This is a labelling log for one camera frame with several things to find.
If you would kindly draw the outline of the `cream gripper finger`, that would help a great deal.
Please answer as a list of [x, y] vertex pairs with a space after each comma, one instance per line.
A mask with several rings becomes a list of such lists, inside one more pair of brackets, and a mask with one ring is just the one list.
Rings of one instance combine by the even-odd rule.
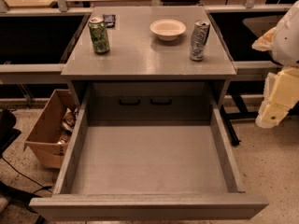
[[252, 48], [258, 51], [271, 50], [272, 41], [276, 30], [277, 30], [276, 27], [273, 27], [270, 30], [268, 30], [266, 33], [264, 33], [262, 36], [260, 36], [257, 40], [253, 42], [253, 44], [251, 45]]
[[278, 126], [298, 102], [299, 68], [286, 67], [277, 74], [269, 73], [255, 122], [261, 128]]

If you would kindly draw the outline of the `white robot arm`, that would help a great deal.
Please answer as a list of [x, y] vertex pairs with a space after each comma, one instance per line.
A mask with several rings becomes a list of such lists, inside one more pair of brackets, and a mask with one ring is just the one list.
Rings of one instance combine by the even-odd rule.
[[299, 1], [274, 28], [260, 36], [252, 48], [270, 51], [273, 61], [282, 65], [276, 75], [267, 75], [263, 101], [255, 120], [261, 128], [273, 128], [299, 102]]

